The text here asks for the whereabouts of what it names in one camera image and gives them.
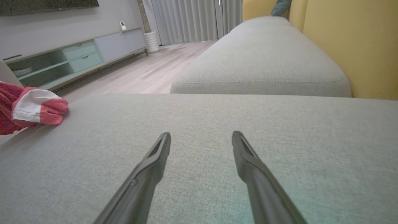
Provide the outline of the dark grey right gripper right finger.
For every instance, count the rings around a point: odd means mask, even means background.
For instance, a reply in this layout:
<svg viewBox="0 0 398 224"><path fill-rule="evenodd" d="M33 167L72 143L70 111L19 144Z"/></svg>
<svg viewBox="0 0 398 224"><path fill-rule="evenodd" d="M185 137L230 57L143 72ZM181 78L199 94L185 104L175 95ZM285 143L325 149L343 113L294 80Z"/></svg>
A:
<svg viewBox="0 0 398 224"><path fill-rule="evenodd" d="M246 183L255 224L307 224L242 132L233 131L237 172Z"/></svg>

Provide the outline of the white ribbed plant pot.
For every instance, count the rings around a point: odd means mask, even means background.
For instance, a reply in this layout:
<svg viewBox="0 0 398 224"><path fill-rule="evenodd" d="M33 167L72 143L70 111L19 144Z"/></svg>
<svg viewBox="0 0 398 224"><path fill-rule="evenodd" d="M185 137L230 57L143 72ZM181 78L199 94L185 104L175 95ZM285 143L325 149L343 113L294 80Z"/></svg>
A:
<svg viewBox="0 0 398 224"><path fill-rule="evenodd" d="M144 34L146 41L146 52L147 53L155 53L160 51L160 45L157 39L157 32L150 32Z"/></svg>

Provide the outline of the brown plant trunk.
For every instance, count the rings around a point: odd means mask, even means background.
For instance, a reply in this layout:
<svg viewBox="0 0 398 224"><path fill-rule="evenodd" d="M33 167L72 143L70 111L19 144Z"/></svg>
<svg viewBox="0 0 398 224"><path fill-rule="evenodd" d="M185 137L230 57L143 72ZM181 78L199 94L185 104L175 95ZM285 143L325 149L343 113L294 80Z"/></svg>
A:
<svg viewBox="0 0 398 224"><path fill-rule="evenodd" d="M149 21L148 21L148 17L147 17L147 14L146 14L146 10L145 10L145 6L144 6L144 3L143 3L143 0L136 0L136 1L137 1L138 8L139 8L139 11L140 11L140 14L141 14L141 18L142 18L142 21L143 21L145 34L149 34L152 31L151 31L151 28L150 28L150 24L149 24Z"/></svg>

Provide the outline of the grey fabric cushion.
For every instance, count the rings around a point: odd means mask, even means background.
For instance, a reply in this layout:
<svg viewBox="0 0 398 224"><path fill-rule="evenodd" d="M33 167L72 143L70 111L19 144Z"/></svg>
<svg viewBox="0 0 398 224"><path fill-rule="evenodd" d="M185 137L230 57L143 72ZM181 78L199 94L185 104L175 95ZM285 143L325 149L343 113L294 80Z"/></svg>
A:
<svg viewBox="0 0 398 224"><path fill-rule="evenodd" d="M164 132L148 224L253 224L240 131L311 224L398 224L398 101L100 95L0 146L0 224L92 224Z"/></svg>

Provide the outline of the yellow sofa back cushion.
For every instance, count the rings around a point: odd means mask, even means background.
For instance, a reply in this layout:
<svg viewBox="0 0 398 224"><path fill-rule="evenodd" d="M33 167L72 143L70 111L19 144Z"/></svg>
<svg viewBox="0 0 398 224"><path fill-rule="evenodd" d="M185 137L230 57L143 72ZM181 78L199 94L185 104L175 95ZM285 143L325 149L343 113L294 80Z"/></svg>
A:
<svg viewBox="0 0 398 224"><path fill-rule="evenodd" d="M289 21L300 32L304 30L308 0L292 0L289 11Z"/></svg>
<svg viewBox="0 0 398 224"><path fill-rule="evenodd" d="M398 0L308 0L303 33L357 98L398 100Z"/></svg>

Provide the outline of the teal throw pillow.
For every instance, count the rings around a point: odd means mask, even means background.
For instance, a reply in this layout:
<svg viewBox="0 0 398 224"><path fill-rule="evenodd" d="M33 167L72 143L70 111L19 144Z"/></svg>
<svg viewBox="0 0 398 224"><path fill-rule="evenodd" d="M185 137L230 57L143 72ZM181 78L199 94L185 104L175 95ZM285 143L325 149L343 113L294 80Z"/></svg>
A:
<svg viewBox="0 0 398 224"><path fill-rule="evenodd" d="M277 0L271 11L272 16L284 17L289 11L292 0Z"/></svg>

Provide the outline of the black flat television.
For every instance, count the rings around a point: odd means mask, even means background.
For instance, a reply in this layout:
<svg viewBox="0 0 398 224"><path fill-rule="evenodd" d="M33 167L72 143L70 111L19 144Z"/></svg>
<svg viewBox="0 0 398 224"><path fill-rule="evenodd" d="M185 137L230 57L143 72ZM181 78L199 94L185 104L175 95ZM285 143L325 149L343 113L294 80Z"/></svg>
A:
<svg viewBox="0 0 398 224"><path fill-rule="evenodd" d="M99 7L98 0L0 0L0 16L18 16L95 7Z"/></svg>

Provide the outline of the stack of white plates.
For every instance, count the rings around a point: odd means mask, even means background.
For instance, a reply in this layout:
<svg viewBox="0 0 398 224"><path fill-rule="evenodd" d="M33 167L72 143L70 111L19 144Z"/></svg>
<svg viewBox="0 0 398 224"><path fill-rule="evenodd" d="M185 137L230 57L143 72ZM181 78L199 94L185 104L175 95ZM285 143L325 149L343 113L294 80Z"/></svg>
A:
<svg viewBox="0 0 398 224"><path fill-rule="evenodd" d="M32 67L28 67L28 68L24 68L24 69L19 69L19 70L13 70L13 74L19 78L22 77L24 75L30 74L33 71Z"/></svg>

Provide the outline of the mint grey tv cabinet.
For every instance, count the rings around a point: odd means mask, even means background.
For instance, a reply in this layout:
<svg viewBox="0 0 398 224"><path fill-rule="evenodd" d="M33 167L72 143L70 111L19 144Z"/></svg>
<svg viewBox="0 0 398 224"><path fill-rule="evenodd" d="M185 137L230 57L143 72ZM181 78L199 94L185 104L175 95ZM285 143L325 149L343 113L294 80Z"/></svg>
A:
<svg viewBox="0 0 398 224"><path fill-rule="evenodd" d="M0 60L0 81L55 90L125 58L141 54L147 54L142 30L129 29L32 55ZM32 67L33 71L19 78L12 72L28 67Z"/></svg>

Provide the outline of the red white striped shorts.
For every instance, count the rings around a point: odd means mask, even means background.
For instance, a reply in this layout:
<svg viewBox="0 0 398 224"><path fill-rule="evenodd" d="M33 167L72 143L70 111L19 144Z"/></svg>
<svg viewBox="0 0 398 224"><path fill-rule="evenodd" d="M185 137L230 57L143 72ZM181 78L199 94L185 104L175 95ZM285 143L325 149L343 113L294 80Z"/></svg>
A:
<svg viewBox="0 0 398 224"><path fill-rule="evenodd" d="M0 136L38 124L59 125L68 111L68 102L51 91L0 81Z"/></svg>

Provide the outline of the grey pleated curtain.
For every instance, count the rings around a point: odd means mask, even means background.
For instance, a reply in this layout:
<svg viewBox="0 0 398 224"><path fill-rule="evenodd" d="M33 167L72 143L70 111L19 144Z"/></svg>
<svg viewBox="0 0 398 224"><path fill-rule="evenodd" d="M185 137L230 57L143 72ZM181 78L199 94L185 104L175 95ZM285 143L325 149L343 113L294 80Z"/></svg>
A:
<svg viewBox="0 0 398 224"><path fill-rule="evenodd" d="M243 0L151 0L161 45L218 40L243 21Z"/></svg>

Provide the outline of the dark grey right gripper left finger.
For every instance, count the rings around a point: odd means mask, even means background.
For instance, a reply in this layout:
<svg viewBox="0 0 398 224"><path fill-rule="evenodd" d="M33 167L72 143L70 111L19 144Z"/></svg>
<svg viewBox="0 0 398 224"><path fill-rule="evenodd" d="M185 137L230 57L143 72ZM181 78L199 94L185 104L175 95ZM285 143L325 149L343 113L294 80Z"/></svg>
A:
<svg viewBox="0 0 398 224"><path fill-rule="evenodd" d="M171 135L160 134L93 224L146 224L155 187L161 181L171 146Z"/></svg>

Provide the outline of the grey sofa seat cushion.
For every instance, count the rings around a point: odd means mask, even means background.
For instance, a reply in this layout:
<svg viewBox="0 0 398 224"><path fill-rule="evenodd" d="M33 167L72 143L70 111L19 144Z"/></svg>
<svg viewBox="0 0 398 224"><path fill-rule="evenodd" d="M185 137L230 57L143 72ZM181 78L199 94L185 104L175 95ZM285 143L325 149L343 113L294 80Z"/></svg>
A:
<svg viewBox="0 0 398 224"><path fill-rule="evenodd" d="M244 21L194 59L170 93L351 97L347 76L284 17Z"/></svg>

